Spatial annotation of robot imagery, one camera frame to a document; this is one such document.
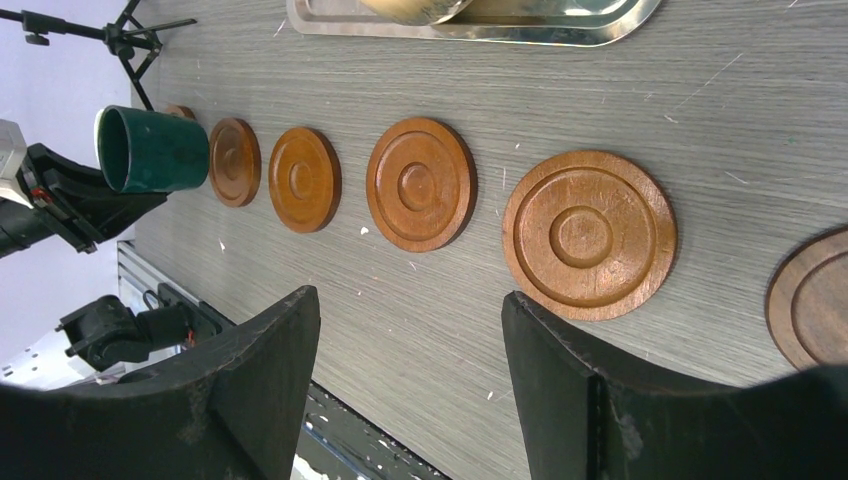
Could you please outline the dark wooden coaster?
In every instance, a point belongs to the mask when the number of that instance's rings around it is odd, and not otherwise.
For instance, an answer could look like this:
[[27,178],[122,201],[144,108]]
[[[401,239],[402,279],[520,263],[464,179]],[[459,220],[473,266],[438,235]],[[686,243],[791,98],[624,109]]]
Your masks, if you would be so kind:
[[801,245],[776,269],[764,316],[777,349],[796,369],[847,362],[847,228]]

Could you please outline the white blue mug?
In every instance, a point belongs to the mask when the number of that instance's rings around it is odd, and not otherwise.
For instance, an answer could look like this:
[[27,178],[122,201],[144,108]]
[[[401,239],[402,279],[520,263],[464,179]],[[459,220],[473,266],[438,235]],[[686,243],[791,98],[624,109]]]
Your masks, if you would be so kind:
[[95,158],[97,161],[98,168],[102,168],[101,154],[100,154],[100,124],[102,116],[105,112],[105,107],[98,110],[95,115],[95,119],[93,122],[93,142],[94,142],[94,152]]

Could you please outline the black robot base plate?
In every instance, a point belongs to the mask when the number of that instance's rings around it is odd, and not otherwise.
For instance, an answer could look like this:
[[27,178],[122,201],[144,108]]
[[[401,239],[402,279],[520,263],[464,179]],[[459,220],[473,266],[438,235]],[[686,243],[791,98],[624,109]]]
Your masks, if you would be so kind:
[[310,384],[307,393],[305,416],[291,477],[404,480],[449,478],[316,382]]

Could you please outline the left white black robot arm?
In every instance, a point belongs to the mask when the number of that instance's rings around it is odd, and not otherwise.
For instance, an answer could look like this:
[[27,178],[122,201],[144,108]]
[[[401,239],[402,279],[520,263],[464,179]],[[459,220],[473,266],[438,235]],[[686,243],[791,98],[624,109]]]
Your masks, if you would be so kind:
[[[167,200],[160,192],[119,194],[99,170],[40,143],[12,153],[11,159],[11,185],[23,200],[1,201],[2,256],[51,236],[93,253]],[[143,300],[157,303],[135,314],[117,296],[106,295],[62,317],[57,329],[69,339],[66,355],[103,372],[119,362],[143,362],[157,350],[193,346],[230,326],[207,303],[193,303],[165,284],[146,291]]]

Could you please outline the orange brown coaster front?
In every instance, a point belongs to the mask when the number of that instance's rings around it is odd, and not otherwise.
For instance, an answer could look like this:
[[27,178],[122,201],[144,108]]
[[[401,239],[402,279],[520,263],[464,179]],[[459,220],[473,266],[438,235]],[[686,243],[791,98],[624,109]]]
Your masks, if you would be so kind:
[[518,288],[555,315],[601,322],[642,306],[676,260],[678,228],[661,185],[618,155],[580,150],[529,170],[502,220]]

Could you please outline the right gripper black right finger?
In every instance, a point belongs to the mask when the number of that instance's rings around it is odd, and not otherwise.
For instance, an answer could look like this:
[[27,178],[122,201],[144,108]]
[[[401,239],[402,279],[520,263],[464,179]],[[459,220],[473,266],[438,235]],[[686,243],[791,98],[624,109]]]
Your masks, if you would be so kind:
[[843,479],[847,369],[747,388],[691,377],[562,320],[521,292],[502,305],[535,479]]

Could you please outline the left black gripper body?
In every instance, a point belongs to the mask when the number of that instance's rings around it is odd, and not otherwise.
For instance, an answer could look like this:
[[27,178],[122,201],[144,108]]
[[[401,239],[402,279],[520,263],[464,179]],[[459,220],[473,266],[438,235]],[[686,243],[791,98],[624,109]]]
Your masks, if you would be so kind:
[[53,235],[33,210],[16,202],[1,199],[2,258],[26,250]]

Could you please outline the dark green mug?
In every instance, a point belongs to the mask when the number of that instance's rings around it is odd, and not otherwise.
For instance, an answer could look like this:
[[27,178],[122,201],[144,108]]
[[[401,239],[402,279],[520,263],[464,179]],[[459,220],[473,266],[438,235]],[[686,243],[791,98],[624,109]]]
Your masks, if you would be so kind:
[[110,105],[100,124],[100,168],[121,194],[171,193],[204,184],[209,143],[196,121]]

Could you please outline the metal tray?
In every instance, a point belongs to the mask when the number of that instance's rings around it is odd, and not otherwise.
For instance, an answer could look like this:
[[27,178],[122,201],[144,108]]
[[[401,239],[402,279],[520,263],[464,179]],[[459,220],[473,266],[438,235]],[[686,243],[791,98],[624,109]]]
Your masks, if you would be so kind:
[[472,1],[442,23],[402,25],[359,1],[286,2],[292,26],[305,35],[456,40],[592,48],[641,27],[660,0]]

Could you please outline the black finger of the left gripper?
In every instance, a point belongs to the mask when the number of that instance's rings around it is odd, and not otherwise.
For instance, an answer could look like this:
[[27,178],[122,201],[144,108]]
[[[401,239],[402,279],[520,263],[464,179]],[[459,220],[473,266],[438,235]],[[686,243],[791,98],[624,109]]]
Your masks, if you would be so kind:
[[95,252],[168,198],[162,192],[118,193],[100,170],[41,143],[27,149],[25,193],[33,205],[26,244],[58,236],[78,253]]

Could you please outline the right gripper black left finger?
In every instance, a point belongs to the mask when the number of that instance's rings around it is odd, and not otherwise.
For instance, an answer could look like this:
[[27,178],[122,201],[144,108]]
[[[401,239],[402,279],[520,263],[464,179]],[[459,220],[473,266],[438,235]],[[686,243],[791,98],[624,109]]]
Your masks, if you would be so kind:
[[107,385],[1,389],[5,479],[286,479],[321,328],[302,286]]

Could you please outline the orange brown coaster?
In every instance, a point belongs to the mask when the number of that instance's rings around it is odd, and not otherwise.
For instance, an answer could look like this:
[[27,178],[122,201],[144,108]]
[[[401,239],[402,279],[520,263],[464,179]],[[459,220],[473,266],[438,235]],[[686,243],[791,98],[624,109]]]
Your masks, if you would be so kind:
[[661,185],[618,155],[580,150],[529,170],[502,220],[518,288],[555,315],[601,322],[642,306],[676,260],[678,228]]
[[165,107],[163,112],[192,121],[196,120],[194,112],[189,107],[183,105],[169,104]]

